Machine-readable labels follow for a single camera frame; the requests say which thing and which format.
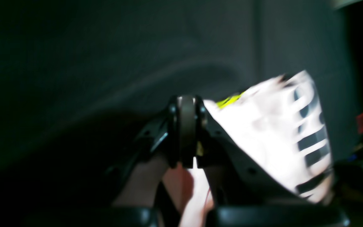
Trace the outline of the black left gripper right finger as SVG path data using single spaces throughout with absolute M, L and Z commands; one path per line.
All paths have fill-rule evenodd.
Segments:
M 342 209 L 312 204 L 284 188 L 233 142 L 201 97 L 193 102 L 196 134 L 206 151 L 197 162 L 216 205 L 206 215 L 206 227 L 349 226 Z

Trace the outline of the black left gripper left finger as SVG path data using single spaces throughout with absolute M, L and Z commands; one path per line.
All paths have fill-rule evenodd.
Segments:
M 157 189 L 169 168 L 188 164 L 188 97 L 172 97 L 150 120 L 134 115 L 72 128 L 46 144 L 52 168 L 45 206 L 25 227 L 158 227 Z

